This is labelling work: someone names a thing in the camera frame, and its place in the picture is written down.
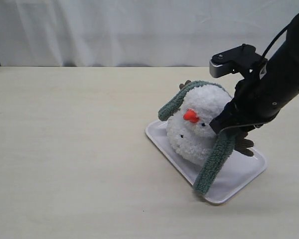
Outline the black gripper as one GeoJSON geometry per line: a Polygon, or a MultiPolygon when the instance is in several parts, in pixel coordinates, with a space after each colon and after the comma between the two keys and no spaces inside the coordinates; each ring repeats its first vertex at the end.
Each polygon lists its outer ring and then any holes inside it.
{"type": "Polygon", "coordinates": [[[288,103],[288,76],[251,74],[239,81],[234,99],[209,124],[221,132],[250,132],[271,122],[288,103]]]}

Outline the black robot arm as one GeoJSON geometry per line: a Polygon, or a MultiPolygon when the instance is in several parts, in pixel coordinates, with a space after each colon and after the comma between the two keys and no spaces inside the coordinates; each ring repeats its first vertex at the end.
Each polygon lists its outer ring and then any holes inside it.
{"type": "Polygon", "coordinates": [[[248,132],[271,122],[299,94],[299,13],[262,55],[242,44],[213,55],[209,71],[214,78],[243,76],[233,99],[210,123],[216,134],[234,128],[248,132]]]}

